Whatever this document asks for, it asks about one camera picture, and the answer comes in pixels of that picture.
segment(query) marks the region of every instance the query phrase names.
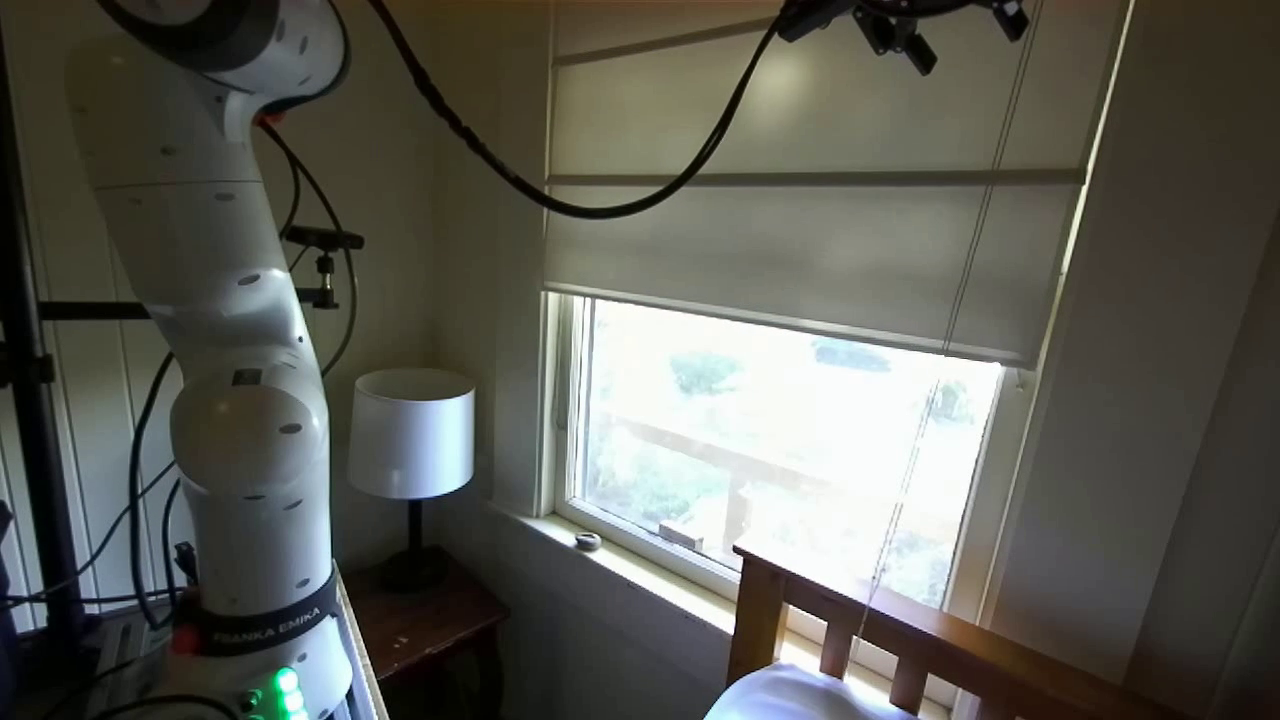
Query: wooden bed frame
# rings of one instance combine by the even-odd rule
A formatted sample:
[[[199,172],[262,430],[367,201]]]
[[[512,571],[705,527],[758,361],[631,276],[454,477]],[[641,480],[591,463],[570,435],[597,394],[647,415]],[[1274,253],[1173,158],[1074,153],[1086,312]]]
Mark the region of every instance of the wooden bed frame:
[[[729,685],[777,665],[786,604],[805,608],[830,624],[819,645],[819,670],[843,681],[854,639],[867,639],[895,657],[890,700],[922,710],[925,681],[941,676],[981,696],[981,720],[1177,720],[1177,710],[1150,704],[1082,669],[1014,645],[948,610],[912,604],[877,589],[871,608],[811,574],[799,574],[758,546],[746,556],[736,632],[729,653]]]

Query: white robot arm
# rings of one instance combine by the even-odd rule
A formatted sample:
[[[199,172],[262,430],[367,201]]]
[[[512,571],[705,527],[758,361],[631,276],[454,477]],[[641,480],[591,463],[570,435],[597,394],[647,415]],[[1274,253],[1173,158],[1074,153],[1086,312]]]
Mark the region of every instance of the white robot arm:
[[[329,0],[101,0],[127,37],[74,56],[70,97],[107,234],[185,369],[173,443],[195,522],[195,614],[163,690],[268,716],[273,676],[332,716],[329,402],[253,155],[266,106],[343,72]]]

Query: table lamp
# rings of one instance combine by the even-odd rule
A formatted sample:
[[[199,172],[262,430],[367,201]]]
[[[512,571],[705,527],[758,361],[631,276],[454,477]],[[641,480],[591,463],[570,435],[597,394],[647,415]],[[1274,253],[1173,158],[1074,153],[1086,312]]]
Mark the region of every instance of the table lamp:
[[[426,503],[475,472],[475,388],[444,369],[383,369],[357,381],[354,488],[407,500],[407,546],[377,566],[394,591],[444,578],[444,546],[426,546]]]

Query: window shade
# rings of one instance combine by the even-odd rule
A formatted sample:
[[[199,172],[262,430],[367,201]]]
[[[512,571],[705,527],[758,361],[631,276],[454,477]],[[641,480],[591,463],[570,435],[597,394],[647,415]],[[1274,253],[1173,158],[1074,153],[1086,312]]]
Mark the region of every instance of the window shade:
[[[561,12],[556,195],[631,201],[722,117],[763,21],[672,12]],[[549,288],[1035,362],[1124,3],[1049,0],[1033,21],[1023,45],[989,12],[925,23],[931,74],[871,56],[854,21],[777,39],[689,192],[549,219]]]

